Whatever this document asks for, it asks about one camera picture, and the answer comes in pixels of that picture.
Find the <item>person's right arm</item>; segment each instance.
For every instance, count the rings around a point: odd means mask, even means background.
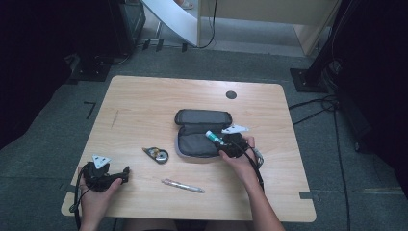
[[[255,147],[255,140],[253,137],[244,138],[247,140],[249,146]],[[256,163],[255,154],[250,148],[246,153]],[[219,151],[219,155],[234,169],[248,193],[255,230],[285,230],[270,206],[269,201],[258,182],[255,170],[249,163],[247,157],[241,155],[239,158],[230,158],[223,151]]]

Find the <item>person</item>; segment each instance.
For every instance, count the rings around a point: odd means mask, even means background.
[[[174,2],[184,10],[191,10],[194,8],[194,5],[187,0],[174,0]]]
[[[255,139],[253,137],[243,137],[249,146],[255,147]],[[246,151],[248,156],[256,162],[255,154],[248,148]],[[272,207],[270,206],[267,197],[262,190],[258,182],[257,175],[249,163],[246,156],[241,155],[239,158],[229,158],[228,155],[219,151],[221,158],[235,171],[238,178],[243,183],[246,192],[249,197],[249,204],[252,212],[252,223],[253,228],[256,231],[266,231],[266,230],[284,230],[284,227],[277,215],[274,213]],[[105,216],[108,210],[112,198],[115,192],[121,184],[121,179],[116,179],[111,186],[105,192],[94,192],[88,191],[82,197],[82,225],[81,231],[93,231],[97,230],[99,223]],[[85,184],[84,177],[81,178],[80,182],[81,192],[86,192],[88,187]],[[124,223],[124,230],[145,230],[145,229],[163,229],[166,230],[177,230],[174,222],[170,219],[153,219],[155,220],[155,227],[149,226],[149,222],[146,219],[139,218],[128,218]],[[218,221],[210,221],[206,227],[206,230],[216,230]]]

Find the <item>person's left hand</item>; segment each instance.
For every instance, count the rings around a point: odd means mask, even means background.
[[[81,169],[81,167],[78,167],[78,174],[81,172]],[[118,178],[113,181],[106,191],[94,192],[87,187],[84,175],[81,177],[80,189],[81,194],[84,194],[84,196],[81,199],[82,224],[80,230],[90,231],[98,229],[99,223],[108,211],[112,198],[121,183],[122,179]]]

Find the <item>glue stick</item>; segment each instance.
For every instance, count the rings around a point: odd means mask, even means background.
[[[210,141],[212,142],[219,142],[220,144],[224,144],[224,142],[222,141],[222,139],[220,139],[218,136],[216,136],[216,134],[214,134],[212,131],[208,131],[205,133],[205,136],[210,139]]]

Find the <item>white pen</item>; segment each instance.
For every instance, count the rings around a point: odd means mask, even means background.
[[[198,188],[196,186],[189,186],[189,185],[185,185],[185,184],[181,184],[180,182],[176,182],[176,181],[172,181],[170,179],[165,179],[162,180],[162,182],[166,185],[170,185],[170,186],[174,186],[183,190],[188,190],[188,191],[192,191],[192,192],[196,192],[196,193],[204,193],[205,191],[201,188]]]

